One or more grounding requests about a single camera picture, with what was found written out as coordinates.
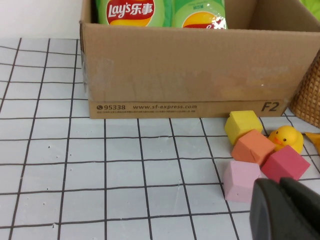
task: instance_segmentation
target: rubber duck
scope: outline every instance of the rubber duck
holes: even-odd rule
[[[313,143],[318,154],[320,154],[320,133],[305,132],[305,135]]]
[[[298,154],[301,154],[304,147],[304,137],[301,132],[297,131],[293,126],[281,126],[271,132],[268,138],[275,144],[275,151],[279,151],[289,145]]]

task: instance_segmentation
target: duck toy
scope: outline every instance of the duck toy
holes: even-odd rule
[[[298,154],[301,154],[304,147],[304,137],[301,132],[297,131],[293,126],[281,126],[277,130],[271,132],[268,139],[275,144],[275,151],[279,151],[289,145]]]

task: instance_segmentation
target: foam cube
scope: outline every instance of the foam cube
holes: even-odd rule
[[[231,161],[223,175],[225,199],[233,202],[250,203],[255,180],[261,178],[256,163]]]
[[[279,183],[280,178],[283,177],[298,180],[309,166],[310,163],[287,145],[273,153],[261,170],[269,179]]]
[[[251,130],[236,142],[231,156],[241,162],[262,166],[274,152],[276,145],[257,130]]]
[[[232,111],[227,119],[224,130],[232,145],[251,130],[262,132],[263,126],[254,111]]]

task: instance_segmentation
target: woven basket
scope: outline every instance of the woven basket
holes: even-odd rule
[[[320,128],[320,52],[304,75],[298,92],[289,105],[300,119]]]

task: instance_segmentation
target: cardboard box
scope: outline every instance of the cardboard box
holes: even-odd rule
[[[281,116],[320,49],[299,0],[225,0],[228,30],[96,24],[84,0],[82,66],[90,117]]]

